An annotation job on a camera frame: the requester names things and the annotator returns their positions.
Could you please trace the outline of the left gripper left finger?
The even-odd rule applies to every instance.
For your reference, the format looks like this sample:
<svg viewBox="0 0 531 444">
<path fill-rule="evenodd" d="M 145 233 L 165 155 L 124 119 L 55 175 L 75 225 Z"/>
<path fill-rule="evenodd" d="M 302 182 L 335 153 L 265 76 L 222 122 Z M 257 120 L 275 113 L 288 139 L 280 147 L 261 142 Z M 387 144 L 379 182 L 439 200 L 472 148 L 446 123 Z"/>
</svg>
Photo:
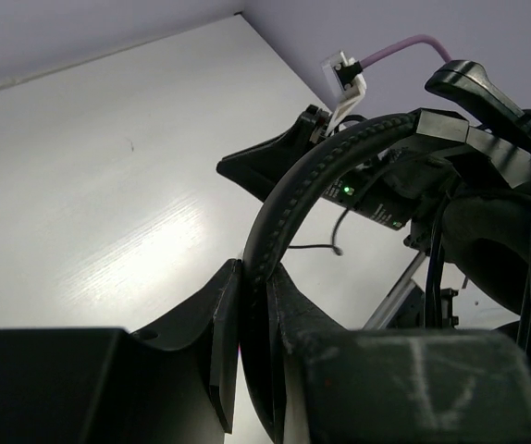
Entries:
<svg viewBox="0 0 531 444">
<path fill-rule="evenodd" d="M 0 443 L 220 443 L 232 430 L 242 266 L 151 324 L 0 329 Z"/>
</svg>

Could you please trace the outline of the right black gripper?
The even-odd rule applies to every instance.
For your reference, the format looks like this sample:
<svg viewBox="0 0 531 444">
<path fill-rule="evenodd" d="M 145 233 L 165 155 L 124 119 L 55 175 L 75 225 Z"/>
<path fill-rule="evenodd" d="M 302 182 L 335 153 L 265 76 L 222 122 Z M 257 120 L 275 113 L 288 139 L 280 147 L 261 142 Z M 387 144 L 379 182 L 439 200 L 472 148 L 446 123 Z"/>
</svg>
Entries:
<svg viewBox="0 0 531 444">
<path fill-rule="evenodd" d="M 264 202 L 290 168 L 325 138 L 330 115 L 304 110 L 282 134 L 223 157 L 216 172 Z M 445 161 L 399 144 L 366 159 L 323 193 L 323 198 L 380 225 L 399 230 L 431 217 L 454 178 Z"/>
</svg>

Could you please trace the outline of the black headset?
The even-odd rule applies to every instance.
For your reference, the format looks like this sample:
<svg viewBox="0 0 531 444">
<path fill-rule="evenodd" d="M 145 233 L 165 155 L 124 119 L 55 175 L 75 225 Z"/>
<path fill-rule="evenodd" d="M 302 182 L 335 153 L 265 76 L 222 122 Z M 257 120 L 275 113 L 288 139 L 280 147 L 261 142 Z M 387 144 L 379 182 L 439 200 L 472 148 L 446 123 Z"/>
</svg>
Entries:
<svg viewBox="0 0 531 444">
<path fill-rule="evenodd" d="M 321 140 L 317 113 L 249 152 L 266 175 L 243 255 L 241 357 L 276 443 L 531 443 L 531 109 L 472 61 L 419 108 Z M 315 203 L 393 230 L 413 265 L 358 330 L 339 325 L 281 260 Z"/>
</svg>

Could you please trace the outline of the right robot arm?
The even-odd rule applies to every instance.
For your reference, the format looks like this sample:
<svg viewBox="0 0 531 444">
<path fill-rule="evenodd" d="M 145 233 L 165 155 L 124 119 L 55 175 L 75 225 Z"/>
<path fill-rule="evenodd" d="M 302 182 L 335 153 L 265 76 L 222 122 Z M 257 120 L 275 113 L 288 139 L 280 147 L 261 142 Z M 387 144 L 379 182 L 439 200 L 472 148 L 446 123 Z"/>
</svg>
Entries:
<svg viewBox="0 0 531 444">
<path fill-rule="evenodd" d="M 263 203 L 243 254 L 244 335 L 264 332 L 266 283 L 319 199 L 394 231 L 407 227 L 405 245 L 429 253 L 455 176 L 444 153 L 465 144 L 468 130 L 462 116 L 437 109 L 334 124 L 310 106 L 282 134 L 223 157 L 217 173 Z"/>
</svg>

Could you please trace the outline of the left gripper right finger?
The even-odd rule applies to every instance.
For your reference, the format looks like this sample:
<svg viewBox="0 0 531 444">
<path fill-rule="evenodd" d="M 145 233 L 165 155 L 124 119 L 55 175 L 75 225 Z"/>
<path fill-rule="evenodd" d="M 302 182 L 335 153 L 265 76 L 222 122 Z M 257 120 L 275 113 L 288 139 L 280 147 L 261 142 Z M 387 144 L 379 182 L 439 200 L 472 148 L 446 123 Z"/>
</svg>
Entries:
<svg viewBox="0 0 531 444">
<path fill-rule="evenodd" d="M 486 330 L 348 330 L 267 282 L 277 443 L 531 443 L 531 372 Z"/>
</svg>

